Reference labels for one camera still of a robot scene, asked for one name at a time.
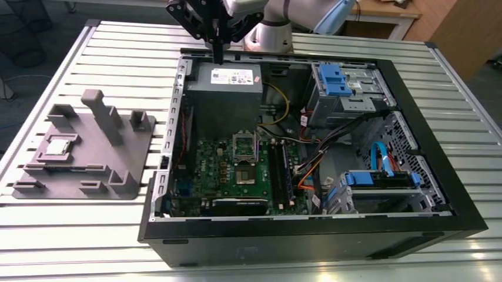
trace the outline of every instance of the aluminum slatted table surface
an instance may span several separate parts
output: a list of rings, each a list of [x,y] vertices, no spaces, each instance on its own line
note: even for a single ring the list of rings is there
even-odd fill
[[[0,278],[64,281],[500,281],[500,131],[443,56],[423,43],[293,35],[295,53],[390,59],[415,98],[490,229],[398,260],[169,269],[136,241],[145,184],[159,163],[180,48],[203,48],[179,26],[85,26],[0,162]],[[131,201],[17,200],[20,178],[49,127],[53,103],[87,109],[101,89],[119,113],[156,117],[140,195]]]

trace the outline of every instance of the motherboard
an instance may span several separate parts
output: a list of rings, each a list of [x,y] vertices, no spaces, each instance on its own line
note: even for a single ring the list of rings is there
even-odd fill
[[[249,133],[199,140],[193,178],[176,179],[180,216],[307,214],[305,194],[292,185],[297,150]]]

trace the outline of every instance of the green circuit board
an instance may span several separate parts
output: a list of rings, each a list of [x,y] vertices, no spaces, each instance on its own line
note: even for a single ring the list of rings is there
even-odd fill
[[[297,146],[295,143],[287,143],[288,163],[292,167],[299,163]],[[249,155],[247,148],[240,147],[240,151]],[[232,161],[232,140],[199,140],[196,146],[196,166],[195,177],[189,185],[189,197],[180,204],[184,205],[184,216],[199,216],[197,209],[200,202],[195,199],[237,197],[237,198],[260,198],[268,201],[269,215],[305,214],[305,196],[301,193],[295,198],[295,205],[279,209],[273,205],[269,159],[268,159],[268,142],[259,142],[257,161],[255,163]],[[253,179],[252,184],[237,184],[243,179]]]

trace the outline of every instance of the ram slot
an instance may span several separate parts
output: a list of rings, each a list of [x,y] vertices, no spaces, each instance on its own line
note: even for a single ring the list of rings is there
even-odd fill
[[[289,168],[289,157],[288,157],[288,151],[287,151],[287,145],[285,144],[280,144],[280,147],[281,147],[281,159],[283,159],[283,163],[284,163],[284,168],[283,168],[283,177],[284,177],[284,187],[285,187],[285,192],[287,192],[287,200],[288,200],[288,203],[289,205],[292,206],[293,205],[293,199],[295,199],[295,195],[292,193],[292,181],[291,181],[291,168]]]
[[[276,143],[268,144],[268,166],[272,187],[273,206],[283,209],[289,206],[288,192],[284,176],[283,146]]]

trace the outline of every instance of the sticker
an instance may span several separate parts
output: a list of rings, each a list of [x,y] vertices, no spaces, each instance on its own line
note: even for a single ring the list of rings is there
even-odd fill
[[[212,69],[211,84],[252,85],[253,84],[252,70],[251,69]]]
[[[319,200],[319,198],[317,198],[317,196],[312,196],[312,203],[313,203],[313,205],[319,208],[320,207],[320,200]]]
[[[301,118],[299,119],[299,124],[301,126],[307,126],[307,122],[308,122],[308,117],[307,116],[301,116]]]
[[[360,83],[358,82],[347,82],[350,88],[360,88]]]
[[[327,177],[324,180],[324,186],[331,186],[331,184],[335,182],[335,180],[331,177]]]

